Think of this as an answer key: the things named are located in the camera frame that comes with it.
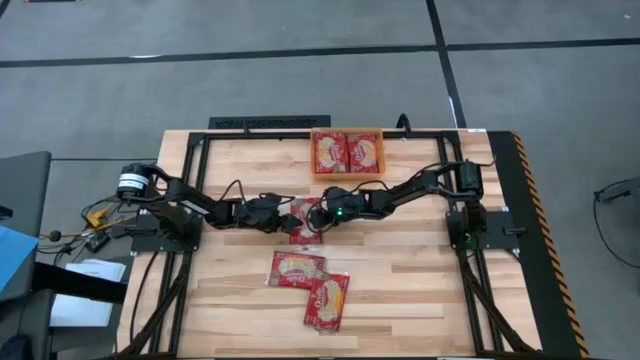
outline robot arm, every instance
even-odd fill
[[[404,183],[386,190],[361,189],[355,194],[355,190],[330,187],[318,202],[320,205],[326,201],[326,209],[321,205],[314,206],[317,208],[311,209],[309,223],[315,229],[324,229],[354,219],[380,220],[393,214],[398,206],[425,195],[476,203],[484,193],[481,166],[471,161],[443,164],[437,170],[428,170],[431,166],[427,166]],[[456,192],[445,189],[438,181],[439,177],[450,171],[455,173]]]
[[[164,194],[155,188],[158,179],[167,183]],[[282,197],[279,195],[267,193],[246,202],[238,198],[213,200],[154,165],[135,163],[125,166],[116,197],[126,203],[140,205],[178,234],[189,222],[189,213],[193,212],[200,214],[216,229],[251,228],[265,233],[278,230],[291,233],[293,228],[302,225],[290,214],[280,215],[278,206]]]

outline yellow and black hazard stripe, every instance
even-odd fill
[[[576,336],[576,342],[578,343],[578,346],[580,348],[580,355],[582,355],[582,357],[589,357],[587,344],[584,341],[584,335],[582,335],[582,329],[580,328],[580,323],[578,322],[578,319],[576,317],[575,307],[573,305],[573,302],[571,301],[571,296],[569,295],[567,281],[565,280],[564,274],[562,273],[560,260],[558,259],[556,248],[553,245],[553,240],[551,239],[549,224],[547,224],[547,218],[544,215],[544,210],[542,209],[542,204],[540,203],[540,195],[538,195],[538,191],[536,190],[536,183],[533,180],[533,174],[531,173],[531,169],[529,168],[529,162],[527,161],[527,155],[525,154],[524,146],[522,145],[522,139],[520,139],[520,135],[515,132],[513,133],[513,138],[516,142],[516,147],[518,149],[520,161],[522,163],[524,175],[527,178],[527,184],[529,185],[531,199],[533,200],[533,205],[538,215],[538,222],[540,223],[542,236],[544,237],[545,244],[547,245],[547,251],[549,252],[549,256],[551,257],[551,264],[555,269],[556,279],[558,280],[558,287],[562,292],[562,300],[567,307],[567,314],[569,315],[569,319],[571,321],[571,327],[573,328]]]

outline snack package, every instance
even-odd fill
[[[347,141],[343,133],[314,133],[316,142],[316,173],[344,173],[349,171]]]
[[[318,331],[338,332],[349,276],[322,272],[313,279],[304,324]]]
[[[321,256],[274,251],[267,285],[311,289],[314,276],[324,271],[325,262]]]
[[[302,225],[293,229],[289,235],[289,243],[292,245],[322,244],[322,234],[316,234],[307,226],[307,213],[311,206],[320,198],[296,198],[291,202],[291,215],[302,221]]]
[[[349,149],[349,172],[379,172],[375,134],[347,135],[347,148]]]

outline wooden table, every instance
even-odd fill
[[[188,131],[167,131],[158,165],[180,176]],[[462,153],[478,163],[492,161],[486,132],[459,132]],[[435,140],[385,140],[389,186],[406,181],[421,167],[439,162]],[[216,140],[211,142],[204,192],[216,198],[241,179],[247,197],[272,191],[319,196],[332,185],[310,175],[308,140]],[[453,158],[451,149],[449,158]],[[196,153],[194,164],[197,164]],[[192,167],[195,179],[197,166]],[[483,168],[487,210],[505,203],[495,166]],[[232,189],[237,195],[237,188]],[[444,221],[447,202],[426,196],[400,207],[383,221],[345,223],[324,235],[324,245],[302,250],[286,234],[250,230],[216,231],[206,226],[194,254],[180,357],[221,356],[425,356],[473,354],[462,281]],[[327,258],[331,272],[351,275],[338,335],[319,334],[302,325],[308,292],[265,286],[274,250]],[[142,291],[135,319],[137,333],[156,306],[165,254],[159,254]],[[540,339],[520,264],[503,250],[486,251],[498,308],[530,345]],[[129,343],[133,303],[150,254],[133,264],[118,329],[119,348]],[[488,323],[481,305],[485,344]],[[170,309],[160,349],[166,349]]]

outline wire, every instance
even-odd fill
[[[82,254],[84,252],[84,249],[86,249],[86,246],[82,246],[82,248],[80,249],[80,251],[78,251],[78,253],[76,254],[76,257],[73,258],[73,260],[71,260],[71,263],[76,262],[76,260],[78,260],[78,258],[80,257],[80,254]]]
[[[16,330],[16,335],[20,335],[20,328],[22,327],[22,316],[24,315],[24,309],[27,307],[28,302],[29,300],[26,296],[22,298],[22,306],[20,307],[20,317],[18,318],[18,329]]]
[[[153,180],[153,188],[156,189],[156,191],[167,191],[167,188],[159,188],[158,187],[158,177],[156,176],[155,179]]]
[[[158,256],[158,252],[154,252],[151,255],[151,259],[147,264],[147,268],[144,269],[144,274],[142,275],[142,280],[140,281],[140,287],[138,288],[138,294],[136,295],[136,301],[133,303],[133,311],[131,313],[131,326],[129,327],[129,343],[133,342],[133,326],[134,321],[136,319],[136,312],[138,311],[138,304],[140,303],[140,295],[142,295],[142,288],[144,288],[144,283],[147,281],[147,276],[149,276],[149,270],[151,270],[151,265],[153,265],[153,261]]]
[[[110,196],[106,197],[104,199],[98,200],[98,201],[94,202],[93,204],[91,204],[91,205],[85,207],[84,209],[82,209],[82,211],[80,212],[80,216],[82,217],[82,220],[84,220],[86,223],[89,223],[89,219],[87,219],[87,215],[89,214],[89,211],[91,211],[91,209],[94,206],[97,206],[99,204],[102,204],[103,202],[106,202],[107,200],[109,200],[109,198],[110,198]]]
[[[339,199],[345,196],[349,196],[351,195],[351,193],[349,194],[345,194],[345,195],[340,195],[340,196],[336,196],[334,198],[331,198],[331,200],[335,200],[335,199]],[[320,196],[320,199],[318,199],[318,201],[316,201],[315,203],[313,203],[313,205],[311,205],[311,207],[309,207],[309,210],[307,211],[307,215],[305,215],[305,222],[307,223],[307,229],[309,229],[309,231],[311,231],[314,234],[322,234],[325,233],[327,231],[329,231],[332,227],[333,227],[333,223],[335,222],[336,218],[334,217],[333,220],[331,221],[331,223],[329,223],[329,225],[327,225],[326,228],[321,229],[321,230],[315,230],[311,227],[311,210],[313,210],[314,207],[316,206],[320,206],[320,208],[322,208],[322,202],[326,200],[326,194],[322,194],[322,196]]]
[[[78,236],[85,236],[85,235],[89,235],[89,234],[91,234],[91,233],[98,232],[98,231],[100,231],[100,230],[106,230],[106,229],[109,229],[110,227],[112,227],[112,226],[114,226],[114,225],[116,225],[116,224],[119,224],[119,223],[121,223],[121,222],[125,222],[125,221],[127,221],[127,220],[131,220],[131,219],[133,219],[133,218],[135,218],[135,216],[129,216],[129,217],[127,217],[127,218],[125,218],[125,217],[119,217],[119,218],[118,218],[118,219],[116,219],[115,221],[112,221],[112,222],[110,222],[110,223],[104,224],[104,225],[102,225],[102,226],[98,226],[97,228],[94,228],[94,229],[87,229],[86,231],[78,232],[78,233],[63,234],[63,235],[62,235],[62,236],[60,236],[60,237],[61,237],[61,238],[68,238],[68,237],[78,237]],[[47,234],[40,234],[40,236],[41,236],[42,238],[50,238],[50,237],[51,237],[51,235],[47,235]]]
[[[62,259],[62,256],[61,256],[62,254],[63,254],[62,250],[56,253],[56,256],[53,257],[53,266],[58,266],[58,261]]]
[[[222,193],[222,196],[220,196],[220,199],[218,199],[218,201],[221,201],[222,199],[224,199],[224,197],[227,196],[227,193],[229,192],[229,190],[231,190],[231,187],[236,183],[238,184],[238,188],[240,189],[240,196],[242,197],[242,201],[247,202],[247,199],[244,197],[244,189],[242,188],[242,182],[239,179],[233,180],[231,184],[227,186],[227,189],[224,191],[224,193]]]
[[[47,254],[47,255],[52,255],[52,254],[57,254],[60,251],[42,251],[40,249],[36,249],[37,252],[39,252],[40,254]]]
[[[442,163],[442,162],[437,162],[437,163],[433,163],[433,164],[429,164],[425,167],[423,167],[422,169],[418,170],[415,174],[413,174],[413,176],[409,179],[413,179],[416,176],[420,175],[423,171],[431,169],[432,167],[435,167],[437,165],[440,165],[440,167],[445,166],[445,165],[462,165],[464,164],[466,161],[455,161],[455,162],[446,162],[446,163]],[[493,164],[496,163],[496,157],[493,157],[493,161],[491,161],[489,164],[476,164],[479,167],[491,167],[493,166]]]
[[[231,188],[235,184],[238,184],[238,189],[240,190],[240,197],[242,198],[242,203],[244,205],[246,205],[247,208],[250,208],[250,209],[272,209],[272,208],[277,208],[280,205],[284,205],[284,204],[288,204],[288,203],[292,202],[296,198],[295,196],[280,195],[280,194],[276,194],[276,193],[273,193],[273,192],[260,193],[260,194],[258,194],[258,197],[261,198],[261,199],[264,199],[267,195],[272,195],[272,196],[278,196],[278,197],[281,197],[281,198],[285,198],[287,200],[281,201],[281,202],[279,202],[277,204],[269,204],[269,205],[265,205],[265,206],[251,205],[251,204],[248,204],[247,198],[244,195],[244,188],[242,187],[242,181],[240,181],[240,179],[235,179],[235,180],[233,180],[231,182],[231,184],[229,184],[229,186],[227,186],[227,188],[224,190],[224,193],[222,193],[222,196],[220,196],[218,201],[223,200],[224,197],[227,196],[227,194],[229,193],[229,190],[231,190]]]
[[[143,198],[143,197],[138,197],[138,196],[129,196],[129,197],[125,197],[123,198],[122,201],[130,203],[131,200],[135,200],[138,203],[136,205],[160,205],[160,204],[166,204],[168,202],[174,201],[178,199],[177,196],[167,196],[167,195],[158,195],[158,196],[154,196],[151,198]]]
[[[602,189],[601,191],[606,190],[607,188],[613,186],[613,185],[617,185],[620,182],[611,184],[607,187],[605,187],[604,189]],[[600,235],[600,240],[602,240],[602,243],[604,244],[604,246],[607,248],[607,250],[609,250],[609,252],[611,253],[611,255],[613,255],[616,259],[618,259],[619,261],[621,261],[622,263],[626,264],[627,266],[630,266],[632,268],[636,268],[636,269],[640,269],[640,265],[635,265],[632,264],[628,261],[626,261],[625,259],[621,258],[618,254],[615,253],[615,251],[613,251],[611,249],[611,247],[609,246],[609,244],[607,243],[607,241],[604,239],[604,236],[602,235],[602,230],[600,229],[600,223],[598,222],[598,213],[596,211],[596,204],[597,204],[598,200],[596,197],[593,198],[593,220],[596,223],[596,229],[598,229],[598,234]]]
[[[389,187],[387,186],[387,184],[382,181],[382,180],[369,180],[369,181],[365,181],[362,182],[360,184],[358,184],[358,186],[356,186],[355,189],[351,190],[350,192],[353,194],[354,192],[358,191],[358,189],[360,189],[361,186],[363,185],[368,185],[368,184],[381,184],[385,190],[389,190]]]
[[[112,217],[113,214],[115,214],[118,210],[120,210],[122,208],[122,205],[124,205],[124,203],[120,203],[118,204],[118,206],[116,206],[115,208],[113,208],[113,210],[111,210],[111,212],[109,213],[109,215],[107,215],[107,219]]]

